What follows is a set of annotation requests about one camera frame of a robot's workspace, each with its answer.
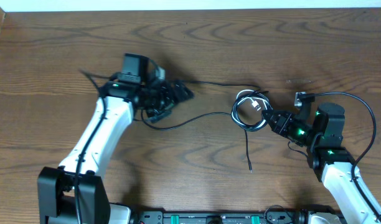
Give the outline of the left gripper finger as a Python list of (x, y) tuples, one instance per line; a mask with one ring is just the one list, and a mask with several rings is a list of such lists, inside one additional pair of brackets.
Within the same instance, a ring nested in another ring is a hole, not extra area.
[(174, 80), (173, 87), (176, 101), (187, 101), (193, 99), (194, 93), (188, 89), (182, 81)]
[(148, 117), (148, 121), (151, 123), (157, 123), (158, 121), (166, 118), (172, 113), (172, 109), (166, 109), (166, 108), (148, 108), (146, 110), (146, 114)]

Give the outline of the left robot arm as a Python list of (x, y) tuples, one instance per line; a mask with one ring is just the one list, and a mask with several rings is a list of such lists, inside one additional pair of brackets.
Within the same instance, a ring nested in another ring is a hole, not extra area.
[(137, 110), (155, 123), (194, 96), (182, 81), (166, 80), (150, 58), (129, 53), (121, 71), (96, 90), (94, 114), (76, 146), (58, 167), (44, 167), (38, 176), (41, 223), (136, 222), (129, 207), (108, 200), (103, 177), (111, 156)]

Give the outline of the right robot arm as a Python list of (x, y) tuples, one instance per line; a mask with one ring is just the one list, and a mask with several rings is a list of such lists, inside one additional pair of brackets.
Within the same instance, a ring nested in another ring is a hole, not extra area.
[(364, 183), (356, 160), (342, 146), (342, 106), (320, 104), (313, 125), (288, 111), (261, 113), (274, 133), (307, 147), (309, 167), (330, 191), (347, 223), (381, 223), (381, 206)]

